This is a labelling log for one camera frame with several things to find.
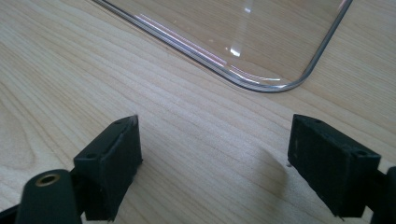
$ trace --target transparent plastic lid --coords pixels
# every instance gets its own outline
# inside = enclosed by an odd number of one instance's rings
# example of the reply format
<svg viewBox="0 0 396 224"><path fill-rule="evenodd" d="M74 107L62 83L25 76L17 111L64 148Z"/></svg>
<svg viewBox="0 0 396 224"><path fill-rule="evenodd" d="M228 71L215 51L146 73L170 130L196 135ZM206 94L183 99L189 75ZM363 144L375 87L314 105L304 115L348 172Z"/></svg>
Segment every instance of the transparent plastic lid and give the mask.
<svg viewBox="0 0 396 224"><path fill-rule="evenodd" d="M94 0L252 91L312 72L351 0Z"/></svg>

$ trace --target wooden table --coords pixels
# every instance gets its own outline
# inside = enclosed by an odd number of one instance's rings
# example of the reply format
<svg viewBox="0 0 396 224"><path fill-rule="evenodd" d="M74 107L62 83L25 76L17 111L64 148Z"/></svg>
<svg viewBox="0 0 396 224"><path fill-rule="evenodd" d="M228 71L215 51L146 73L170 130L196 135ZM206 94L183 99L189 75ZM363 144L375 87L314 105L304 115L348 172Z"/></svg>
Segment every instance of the wooden table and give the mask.
<svg viewBox="0 0 396 224"><path fill-rule="evenodd" d="M3 0L0 210L138 114L144 162L116 223L344 223L287 166L291 118L322 119L381 154L381 171L395 165L395 21L395 1L355 0L305 84L259 94L88 0Z"/></svg>

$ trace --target black 3d-printed part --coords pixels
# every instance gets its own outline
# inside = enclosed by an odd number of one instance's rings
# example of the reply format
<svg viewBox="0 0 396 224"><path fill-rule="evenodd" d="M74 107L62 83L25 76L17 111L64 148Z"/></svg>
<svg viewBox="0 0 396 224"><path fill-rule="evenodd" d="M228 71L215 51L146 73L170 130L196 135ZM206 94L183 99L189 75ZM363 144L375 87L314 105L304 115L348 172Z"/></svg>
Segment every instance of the black 3d-printed part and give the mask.
<svg viewBox="0 0 396 224"><path fill-rule="evenodd" d="M109 125L74 158L78 211L88 220L114 220L141 162L137 116Z"/></svg>
<svg viewBox="0 0 396 224"><path fill-rule="evenodd" d="M52 170L30 179L24 189L16 224L81 223L72 180L66 170Z"/></svg>
<svg viewBox="0 0 396 224"><path fill-rule="evenodd" d="M335 216L361 217L378 154L321 120L294 115L288 157Z"/></svg>

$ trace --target screw hole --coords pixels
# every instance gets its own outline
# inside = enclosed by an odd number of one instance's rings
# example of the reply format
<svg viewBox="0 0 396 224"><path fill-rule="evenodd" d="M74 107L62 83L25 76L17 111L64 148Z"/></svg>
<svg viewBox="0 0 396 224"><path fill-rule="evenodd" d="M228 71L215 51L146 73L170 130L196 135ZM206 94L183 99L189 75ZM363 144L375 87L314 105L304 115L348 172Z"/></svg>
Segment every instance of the screw hole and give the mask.
<svg viewBox="0 0 396 224"><path fill-rule="evenodd" d="M90 153L90 154L88 154L88 155L85 156L85 158L87 158L87 159L93 159L93 158L95 158L95 157L96 157L96 154L95 154L95 153Z"/></svg>
<svg viewBox="0 0 396 224"><path fill-rule="evenodd" d="M57 174L43 175L35 182L38 187L46 187L58 181L61 177Z"/></svg>

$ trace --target light wood surface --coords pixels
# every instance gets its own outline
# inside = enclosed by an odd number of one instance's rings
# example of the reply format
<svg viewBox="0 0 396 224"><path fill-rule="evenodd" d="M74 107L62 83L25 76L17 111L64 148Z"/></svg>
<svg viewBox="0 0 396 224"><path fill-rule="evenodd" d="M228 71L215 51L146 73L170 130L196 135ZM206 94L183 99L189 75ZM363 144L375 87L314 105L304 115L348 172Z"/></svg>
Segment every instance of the light wood surface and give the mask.
<svg viewBox="0 0 396 224"><path fill-rule="evenodd" d="M231 74L267 85L303 74L341 8L339 0L108 2Z"/></svg>
<svg viewBox="0 0 396 224"><path fill-rule="evenodd" d="M0 210L138 114L143 165L116 223L344 223L287 166L294 113L396 163L396 2L356 0L312 76L240 90L90 1L0 1ZM348 218L345 223L367 223Z"/></svg>

